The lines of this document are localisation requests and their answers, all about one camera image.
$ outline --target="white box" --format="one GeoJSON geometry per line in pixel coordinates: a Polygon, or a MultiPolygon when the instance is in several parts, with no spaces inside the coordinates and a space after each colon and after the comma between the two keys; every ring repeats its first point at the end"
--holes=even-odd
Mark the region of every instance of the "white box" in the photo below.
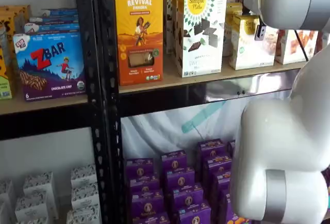
{"type": "Polygon", "coordinates": [[[95,165],[74,168],[71,171],[72,188],[82,187],[92,183],[97,183],[95,165]]]}
{"type": "Polygon", "coordinates": [[[98,205],[69,211],[67,224],[101,224],[101,212],[98,205]]]}
{"type": "Polygon", "coordinates": [[[25,178],[23,186],[24,194],[28,195],[36,191],[47,192],[47,204],[54,219],[58,219],[58,200],[55,191],[55,182],[52,172],[40,175],[29,175],[25,178]]]}
{"type": "Polygon", "coordinates": [[[6,204],[7,211],[9,212],[8,216],[12,223],[16,222],[15,216],[15,204],[16,204],[16,195],[14,191],[14,185],[11,180],[0,181],[0,201],[3,201],[6,204]]]}
{"type": "Polygon", "coordinates": [[[83,187],[73,188],[71,196],[71,204],[73,210],[81,209],[90,205],[100,204],[96,183],[88,184],[83,187]]]}
{"type": "Polygon", "coordinates": [[[51,217],[50,209],[47,206],[47,192],[34,192],[18,198],[15,213],[18,222],[51,217]]]}

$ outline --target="product box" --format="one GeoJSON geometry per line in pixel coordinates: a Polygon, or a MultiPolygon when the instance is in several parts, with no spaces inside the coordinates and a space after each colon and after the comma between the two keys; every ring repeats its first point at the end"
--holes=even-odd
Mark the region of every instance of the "product box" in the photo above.
{"type": "Polygon", "coordinates": [[[184,150],[165,153],[161,156],[162,170],[174,170],[187,167],[187,155],[184,150]]]}
{"type": "Polygon", "coordinates": [[[52,217],[58,219],[59,203],[55,190],[54,175],[52,172],[40,175],[29,175],[25,178],[23,185],[24,194],[28,195],[36,191],[47,192],[47,204],[51,211],[52,217]]]}
{"type": "Polygon", "coordinates": [[[120,85],[162,80],[162,0],[115,0],[120,85]]]}
{"type": "Polygon", "coordinates": [[[166,172],[165,185],[167,191],[194,183],[195,171],[191,167],[177,168],[166,172]]]}
{"type": "Polygon", "coordinates": [[[100,199],[98,197],[97,183],[73,188],[71,193],[71,204],[73,210],[77,210],[90,205],[99,205],[100,199]]]}
{"type": "Polygon", "coordinates": [[[161,190],[138,192],[132,195],[131,217],[133,221],[145,219],[164,211],[164,197],[161,190]]]}
{"type": "Polygon", "coordinates": [[[221,71],[226,0],[178,0],[176,65],[182,77],[221,71]]]}
{"type": "Polygon", "coordinates": [[[18,34],[14,43],[26,101],[85,93],[79,31],[18,34]]]}
{"type": "Polygon", "coordinates": [[[18,198],[15,213],[18,222],[51,218],[52,214],[47,206],[47,192],[37,191],[18,198]]]}
{"type": "MultiPolygon", "coordinates": [[[[318,31],[297,30],[308,59],[314,56],[318,31]]],[[[306,61],[294,30],[281,30],[276,47],[276,61],[281,64],[306,61]]]]}
{"type": "Polygon", "coordinates": [[[0,201],[6,204],[8,216],[12,223],[16,222],[15,205],[16,195],[14,185],[11,180],[0,181],[0,201]]]}

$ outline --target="cardboard box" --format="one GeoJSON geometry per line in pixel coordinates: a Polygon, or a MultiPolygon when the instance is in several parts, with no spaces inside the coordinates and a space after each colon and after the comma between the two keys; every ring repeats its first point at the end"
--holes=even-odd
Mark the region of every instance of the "cardboard box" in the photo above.
{"type": "Polygon", "coordinates": [[[126,175],[129,179],[153,173],[153,158],[131,158],[126,161],[126,175]]]}
{"type": "Polygon", "coordinates": [[[77,167],[71,171],[72,188],[82,187],[92,183],[97,183],[95,165],[77,167]]]}
{"type": "Polygon", "coordinates": [[[47,192],[38,191],[18,198],[15,213],[18,222],[51,218],[52,214],[47,206],[47,192]]]}
{"type": "Polygon", "coordinates": [[[99,205],[100,199],[98,196],[97,183],[73,188],[71,193],[71,204],[73,210],[96,204],[99,205]]]}
{"type": "Polygon", "coordinates": [[[85,93],[85,66],[78,30],[18,34],[14,43],[26,101],[85,93]]]}
{"type": "Polygon", "coordinates": [[[178,0],[176,65],[182,77],[221,71],[226,0],[178,0]]]}
{"type": "Polygon", "coordinates": [[[234,16],[233,56],[229,64],[235,70],[274,65],[278,29],[267,26],[261,40],[256,38],[259,16],[234,16]]]}
{"type": "Polygon", "coordinates": [[[115,0],[120,85],[162,80],[162,0],[115,0]]]}
{"type": "Polygon", "coordinates": [[[148,218],[164,211],[164,197],[161,190],[138,192],[132,195],[131,217],[133,221],[148,218]]]}
{"type": "MultiPolygon", "coordinates": [[[[314,56],[318,31],[297,30],[308,59],[314,56]]],[[[281,30],[276,47],[276,61],[281,64],[306,61],[298,39],[293,30],[281,30]]]]}
{"type": "Polygon", "coordinates": [[[13,182],[11,180],[0,181],[0,201],[6,204],[11,223],[15,223],[17,220],[15,215],[16,200],[13,182]]]}

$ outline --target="snack box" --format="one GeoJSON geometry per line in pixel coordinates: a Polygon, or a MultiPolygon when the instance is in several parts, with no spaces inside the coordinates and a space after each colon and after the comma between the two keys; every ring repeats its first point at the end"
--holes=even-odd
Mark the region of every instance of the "snack box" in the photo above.
{"type": "Polygon", "coordinates": [[[176,65],[182,77],[221,71],[226,0],[178,0],[176,65]]]}
{"type": "Polygon", "coordinates": [[[0,25],[0,100],[12,99],[15,93],[15,75],[10,58],[6,28],[0,25]]]}
{"type": "Polygon", "coordinates": [[[153,173],[153,158],[131,158],[126,161],[126,175],[129,179],[153,173]]]}
{"type": "Polygon", "coordinates": [[[5,203],[11,223],[16,222],[16,200],[17,198],[15,195],[13,182],[11,180],[0,181],[0,201],[5,203]]]}
{"type": "Polygon", "coordinates": [[[187,167],[187,155],[184,150],[165,153],[161,156],[162,169],[168,170],[187,167]]]}
{"type": "Polygon", "coordinates": [[[77,210],[90,205],[100,204],[97,183],[73,188],[71,192],[72,209],[77,210]]]}
{"type": "Polygon", "coordinates": [[[155,174],[144,175],[129,180],[129,189],[131,193],[157,190],[159,188],[159,177],[155,174]]]}
{"type": "Polygon", "coordinates": [[[183,207],[203,202],[203,188],[200,183],[186,185],[173,190],[172,210],[177,211],[183,207]]]}
{"type": "Polygon", "coordinates": [[[167,191],[195,183],[195,171],[191,167],[177,168],[166,172],[167,191]]]}
{"type": "Polygon", "coordinates": [[[24,33],[34,33],[40,31],[49,31],[49,30],[70,30],[70,29],[79,29],[79,24],[74,22],[64,22],[62,24],[53,24],[47,23],[26,23],[24,25],[24,33]]]}
{"type": "Polygon", "coordinates": [[[40,175],[29,175],[25,178],[23,185],[24,194],[28,195],[36,191],[45,191],[47,193],[47,205],[54,219],[58,219],[59,203],[55,190],[54,175],[52,172],[40,175]]]}
{"type": "Polygon", "coordinates": [[[42,217],[52,219],[51,211],[47,206],[47,192],[36,191],[18,198],[15,213],[18,222],[35,220],[42,217]]]}
{"type": "Polygon", "coordinates": [[[167,54],[172,54],[173,47],[173,28],[172,28],[172,0],[163,0],[163,40],[164,50],[167,54]]]}
{"type": "Polygon", "coordinates": [[[14,36],[26,101],[85,93],[80,32],[54,30],[14,36]]]}
{"type": "Polygon", "coordinates": [[[71,171],[72,188],[82,187],[87,184],[97,183],[95,165],[77,167],[71,171]]]}
{"type": "Polygon", "coordinates": [[[145,219],[164,211],[164,197],[161,190],[136,192],[131,199],[131,217],[133,221],[145,219]]]}
{"type": "Polygon", "coordinates": [[[235,70],[274,65],[278,29],[267,26],[257,37],[259,16],[234,16],[232,27],[233,56],[229,64],[235,70]]]}
{"type": "Polygon", "coordinates": [[[121,86],[163,78],[162,0],[115,0],[121,86]]]}

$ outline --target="purple box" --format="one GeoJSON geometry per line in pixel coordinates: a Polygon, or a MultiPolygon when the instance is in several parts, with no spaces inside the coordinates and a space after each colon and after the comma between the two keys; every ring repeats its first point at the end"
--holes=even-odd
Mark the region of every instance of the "purple box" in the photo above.
{"type": "Polygon", "coordinates": [[[187,167],[187,155],[184,150],[165,153],[161,156],[163,172],[187,167]]]}
{"type": "Polygon", "coordinates": [[[133,193],[130,206],[133,221],[145,219],[164,212],[164,197],[161,190],[133,193]]]}
{"type": "Polygon", "coordinates": [[[174,189],[172,196],[172,210],[177,211],[192,204],[202,203],[203,192],[204,191],[200,183],[174,189]]]}
{"type": "Polygon", "coordinates": [[[191,167],[177,168],[166,172],[165,184],[167,191],[194,183],[195,170],[191,167]]]}
{"type": "Polygon", "coordinates": [[[131,193],[160,189],[159,177],[151,174],[131,179],[129,180],[129,188],[131,193]]]}
{"type": "Polygon", "coordinates": [[[140,219],[133,222],[133,224],[170,224],[170,219],[166,212],[150,216],[146,219],[140,219]]]}
{"type": "Polygon", "coordinates": [[[207,201],[200,204],[193,204],[178,211],[177,223],[181,224],[210,224],[211,208],[207,201]]]}
{"type": "Polygon", "coordinates": [[[126,162],[126,175],[129,179],[154,173],[154,159],[132,158],[126,162]]]}

